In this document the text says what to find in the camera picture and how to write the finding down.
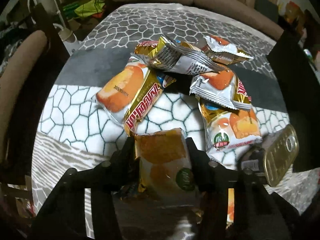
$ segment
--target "gold foil wrapper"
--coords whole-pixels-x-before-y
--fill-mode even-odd
[[[228,189],[228,214],[227,214],[227,228],[233,224],[235,213],[235,191],[233,188]]]
[[[148,69],[143,85],[138,90],[136,96],[129,105],[129,109],[124,115],[124,130],[129,136],[134,135],[137,123],[141,122],[147,115],[150,108],[162,94],[163,88],[176,81],[172,77],[164,76],[164,83],[161,84],[158,80],[156,71]]]
[[[235,81],[235,90],[233,93],[233,101],[244,104],[251,104],[251,97],[247,95],[244,85],[237,76]]]
[[[147,56],[150,58],[153,58],[155,55],[157,55],[163,49],[165,44],[166,44],[166,41],[163,39],[163,37],[160,37],[158,45]],[[161,65],[162,62],[156,58],[156,60],[154,62],[152,62],[152,64],[154,66],[158,66],[158,65]]]
[[[248,58],[246,57],[241,57],[226,51],[223,51],[223,52],[212,51],[208,45],[203,47],[202,50],[212,61],[219,62],[225,65],[236,64],[236,63],[248,60]],[[248,53],[246,53],[241,49],[238,49],[238,53],[243,53],[245,55],[250,56]]]
[[[201,108],[202,117],[207,121],[207,123],[214,121],[219,117],[219,115],[223,115],[227,112],[232,111],[231,109],[228,109],[228,111],[226,111],[222,107],[216,110],[209,110],[208,108],[205,107],[202,100],[200,101],[200,108]]]
[[[201,49],[199,49],[199,48],[196,47],[195,45],[192,45],[191,43],[186,42],[186,41],[182,41],[182,42],[181,42],[181,45],[182,45],[183,47],[186,47],[186,48],[189,48],[189,49],[193,49],[193,50],[196,50],[196,51],[201,51]]]
[[[152,52],[158,45],[158,41],[143,41],[140,42],[135,50],[135,54],[140,54],[140,55],[154,55],[154,52]]]

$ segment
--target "table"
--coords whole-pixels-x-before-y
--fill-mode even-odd
[[[123,129],[113,124],[90,98],[121,71],[138,42],[157,40],[163,32],[189,42],[196,42],[205,34],[215,34],[248,51],[254,60],[235,65],[240,70],[239,75],[241,72],[245,73],[244,77],[258,75],[251,79],[273,84],[268,90],[274,95],[264,95],[263,102],[257,101],[254,107],[261,133],[275,132],[289,123],[284,103],[277,98],[276,78],[265,58],[275,44],[273,40],[228,17],[180,4],[121,6],[95,27],[79,51],[68,60],[44,106],[32,158],[36,212],[66,169],[93,168],[121,149],[126,139]],[[254,85],[252,82],[249,80],[248,85]],[[175,127],[183,128],[197,147],[204,150],[204,127],[197,101],[181,93],[163,93],[138,125],[137,132]],[[216,158],[232,168],[241,151],[243,148],[221,153]],[[290,169],[277,187],[266,188],[268,192],[278,192],[301,213],[316,192],[318,172],[319,169],[292,173]],[[94,237],[89,189],[86,190],[85,211],[87,235]]]

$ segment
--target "yellow cloth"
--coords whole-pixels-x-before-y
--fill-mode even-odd
[[[102,8],[105,5],[104,2],[99,2],[98,0],[91,0],[75,9],[75,13],[81,17],[85,18],[95,13],[102,12]]]

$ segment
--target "individually wrapped pastry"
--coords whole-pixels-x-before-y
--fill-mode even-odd
[[[225,65],[253,59],[247,52],[237,48],[235,44],[213,35],[201,38],[197,43],[197,47],[211,60]]]
[[[162,35],[157,47],[152,51],[149,64],[163,71],[196,75],[208,71],[223,70],[221,65],[210,60],[201,50],[192,48],[187,42],[180,42]]]
[[[140,158],[138,192],[164,205],[194,203],[197,190],[184,131],[176,128],[134,138]]]
[[[143,57],[131,54],[124,70],[95,94],[93,100],[129,135],[135,132],[137,122],[146,116],[163,89],[173,82],[174,78],[148,68]]]
[[[206,152],[217,152],[261,142],[261,134],[254,111],[230,110],[204,99],[199,100],[204,120]]]
[[[218,73],[208,72],[194,76],[190,94],[196,94],[220,106],[249,111],[252,107],[251,97],[233,71],[224,68]]]

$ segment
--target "clutter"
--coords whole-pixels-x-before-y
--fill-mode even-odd
[[[305,23],[305,15],[300,7],[294,2],[290,1],[285,6],[284,19],[292,28],[294,28],[301,36],[303,35],[303,28]]]
[[[204,36],[195,45],[174,40],[165,34],[158,41],[140,42],[134,53],[124,70],[93,97],[111,120],[124,127],[126,133],[137,141],[135,158],[142,159],[140,180],[135,186],[127,186],[122,197],[146,191],[148,196],[162,199],[166,198],[166,190],[179,191],[173,178],[178,176],[178,170],[185,163],[181,159],[185,160],[187,156],[182,150],[183,131],[174,129],[148,135],[136,134],[138,123],[163,90],[176,81],[163,71],[180,73],[180,77],[193,75],[190,94],[195,94],[199,100],[206,153],[210,158],[217,160],[219,158],[215,156],[220,156],[220,153],[262,142],[251,97],[236,74],[226,66],[251,59],[248,53],[216,36]],[[159,145],[159,149],[149,150],[155,145]],[[243,152],[239,150],[236,158],[240,157],[239,153]],[[168,163],[176,163],[175,172],[168,170],[171,168]]]
[[[70,3],[63,7],[63,12],[67,19],[72,19],[78,17],[75,13],[75,9],[78,8],[80,4],[78,2]]]

